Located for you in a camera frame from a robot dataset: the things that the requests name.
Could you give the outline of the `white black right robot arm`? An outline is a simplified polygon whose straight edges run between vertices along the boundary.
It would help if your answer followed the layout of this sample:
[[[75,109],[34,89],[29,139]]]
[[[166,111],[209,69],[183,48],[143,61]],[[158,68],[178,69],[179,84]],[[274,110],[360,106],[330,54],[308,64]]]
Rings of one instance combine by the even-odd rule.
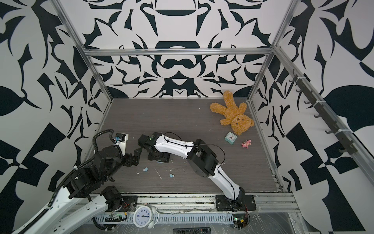
[[[138,145],[149,153],[148,160],[168,163],[171,155],[186,159],[197,175],[209,178],[223,192],[222,195],[215,196],[218,211],[256,210],[254,196],[246,194],[241,186],[229,178],[210,144],[201,139],[181,141],[154,132],[151,136],[142,135],[138,139]]]

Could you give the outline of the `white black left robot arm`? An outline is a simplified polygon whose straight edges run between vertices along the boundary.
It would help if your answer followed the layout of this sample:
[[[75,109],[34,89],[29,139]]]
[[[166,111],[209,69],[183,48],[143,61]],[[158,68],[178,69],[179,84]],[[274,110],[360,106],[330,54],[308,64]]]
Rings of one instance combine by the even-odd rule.
[[[94,155],[68,173],[57,186],[50,201],[19,229],[16,234],[69,234],[107,210],[117,211],[123,197],[115,186],[106,187],[97,197],[73,213],[69,211],[107,181],[123,166],[137,166],[142,148],[126,153],[126,134],[112,129],[93,136]]]

